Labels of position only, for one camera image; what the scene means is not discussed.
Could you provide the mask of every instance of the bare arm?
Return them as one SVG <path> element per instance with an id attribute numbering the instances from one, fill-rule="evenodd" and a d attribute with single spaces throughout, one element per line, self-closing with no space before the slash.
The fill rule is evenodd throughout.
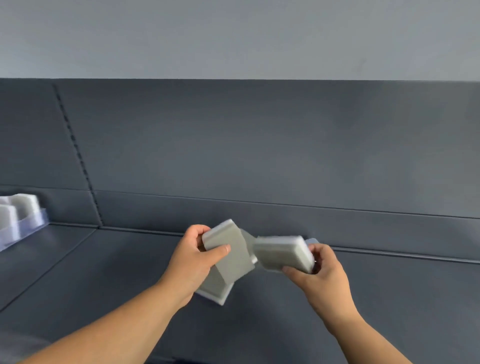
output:
<path id="1" fill-rule="evenodd" d="M 285 267 L 285 274 L 307 296 L 335 336 L 349 364 L 411 364 L 401 352 L 363 320 L 350 293 L 348 278 L 332 248 L 312 244 L 316 274 Z"/>
<path id="2" fill-rule="evenodd" d="M 201 235 L 208 230 L 207 226 L 193 225 L 185 232 L 156 285 L 22 363 L 144 363 L 170 319 L 190 301 L 210 267 L 230 252 L 230 246 L 200 252 Z"/>

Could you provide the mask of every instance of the person's left hand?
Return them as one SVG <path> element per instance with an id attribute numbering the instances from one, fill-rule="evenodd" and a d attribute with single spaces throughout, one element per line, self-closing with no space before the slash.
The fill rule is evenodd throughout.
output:
<path id="1" fill-rule="evenodd" d="M 190 301 L 193 293 L 207 277 L 210 268 L 230 253 L 230 245 L 204 251 L 202 234 L 209 230 L 210 228 L 205 225 L 192 225 L 187 229 L 159 281 L 179 294 L 180 307 Z"/>

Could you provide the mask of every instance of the dark gray panel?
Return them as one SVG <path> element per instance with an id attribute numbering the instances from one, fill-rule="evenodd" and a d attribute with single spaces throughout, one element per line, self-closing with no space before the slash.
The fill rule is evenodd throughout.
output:
<path id="1" fill-rule="evenodd" d="M 480 218 L 480 84 L 67 80 L 96 189 Z"/>
<path id="2" fill-rule="evenodd" d="M 182 232 L 231 218 L 255 235 L 304 235 L 331 245 L 480 260 L 480 219 L 96 192 L 106 226 Z"/>
<path id="3" fill-rule="evenodd" d="M 0 252 L 0 311 L 93 231 L 49 225 Z"/>
<path id="4" fill-rule="evenodd" d="M 177 240 L 95 232 L 0 314 L 0 329 L 55 340 L 88 324 L 154 284 Z M 479 265 L 338 256 L 360 312 L 414 363 L 477 361 Z M 155 352 L 212 364 L 345 363 L 301 291 L 259 268 L 223 307 L 194 296 Z"/>
<path id="5" fill-rule="evenodd" d="M 0 184 L 87 189 L 52 84 L 0 79 Z"/>
<path id="6" fill-rule="evenodd" d="M 0 195 L 35 194 L 54 222 L 100 225 L 90 191 L 0 185 Z"/>

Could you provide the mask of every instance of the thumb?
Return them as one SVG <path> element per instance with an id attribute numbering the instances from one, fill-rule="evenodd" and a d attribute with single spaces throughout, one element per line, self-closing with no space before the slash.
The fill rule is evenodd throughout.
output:
<path id="1" fill-rule="evenodd" d="M 282 270 L 293 283 L 303 289 L 308 274 L 300 272 L 298 269 L 292 267 L 283 267 Z"/>
<path id="2" fill-rule="evenodd" d="M 217 264 L 222 258 L 230 253 L 230 244 L 218 246 L 212 250 L 202 253 L 210 266 Z"/>

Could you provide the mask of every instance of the person's right hand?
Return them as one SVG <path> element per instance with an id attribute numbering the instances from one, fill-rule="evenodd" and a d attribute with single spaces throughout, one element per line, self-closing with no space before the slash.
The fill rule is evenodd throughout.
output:
<path id="1" fill-rule="evenodd" d="M 347 275 L 332 248 L 317 243 L 310 244 L 309 249 L 316 261 L 313 274 L 284 267 L 287 277 L 303 290 L 330 333 L 337 325 L 361 320 L 350 293 Z"/>

